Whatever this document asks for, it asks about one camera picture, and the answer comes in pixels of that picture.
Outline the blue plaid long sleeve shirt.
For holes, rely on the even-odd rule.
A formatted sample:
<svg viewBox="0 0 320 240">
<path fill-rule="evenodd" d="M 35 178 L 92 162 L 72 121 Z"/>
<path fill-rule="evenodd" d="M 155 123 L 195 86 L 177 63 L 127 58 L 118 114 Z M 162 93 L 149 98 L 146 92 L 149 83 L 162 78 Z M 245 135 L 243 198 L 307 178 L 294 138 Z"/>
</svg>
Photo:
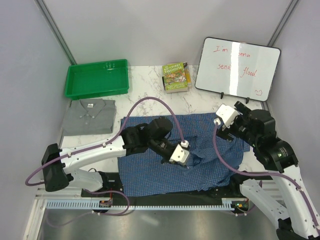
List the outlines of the blue plaid long sleeve shirt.
<svg viewBox="0 0 320 240">
<path fill-rule="evenodd" d="M 214 149 L 216 114 L 177 115 L 184 139 L 189 142 L 187 166 L 162 163 L 151 149 L 118 158 L 125 195 L 142 197 L 175 192 L 206 191 L 229 184 L 233 171 L 224 166 Z"/>
</svg>

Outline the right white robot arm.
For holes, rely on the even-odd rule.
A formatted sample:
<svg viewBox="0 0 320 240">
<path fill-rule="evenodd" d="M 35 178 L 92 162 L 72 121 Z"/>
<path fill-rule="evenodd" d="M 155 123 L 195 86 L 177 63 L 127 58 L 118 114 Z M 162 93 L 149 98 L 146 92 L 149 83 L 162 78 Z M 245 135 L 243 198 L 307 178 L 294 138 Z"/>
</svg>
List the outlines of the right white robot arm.
<svg viewBox="0 0 320 240">
<path fill-rule="evenodd" d="M 221 163 L 235 173 L 229 184 L 235 197 L 248 198 L 274 225 L 280 240 L 318 240 L 320 215 L 304 185 L 299 161 L 290 144 L 277 136 L 276 121 L 264 109 L 251 110 L 240 101 L 216 111 L 213 147 Z M 262 172 L 239 171 L 222 158 L 217 137 L 239 138 L 252 147 Z"/>
</svg>

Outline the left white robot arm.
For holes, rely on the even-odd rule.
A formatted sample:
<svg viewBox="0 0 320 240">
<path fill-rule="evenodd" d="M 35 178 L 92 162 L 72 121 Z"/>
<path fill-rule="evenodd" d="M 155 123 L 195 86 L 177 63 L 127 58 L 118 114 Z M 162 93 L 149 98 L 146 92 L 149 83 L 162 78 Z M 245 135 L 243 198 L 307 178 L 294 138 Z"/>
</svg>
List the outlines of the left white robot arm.
<svg viewBox="0 0 320 240">
<path fill-rule="evenodd" d="M 97 147 L 79 147 L 75 154 L 71 149 L 62 150 L 56 143 L 51 144 L 41 161 L 45 190 L 56 192 L 71 186 L 104 197 L 110 191 L 106 175 L 101 171 L 89 173 L 81 168 L 106 159 L 142 154 L 148 149 L 161 156 L 164 163 L 185 164 L 186 155 L 182 146 L 166 138 L 172 128 L 168 118 L 159 117 L 150 123 L 125 128 L 113 142 L 100 142 Z"/>
</svg>

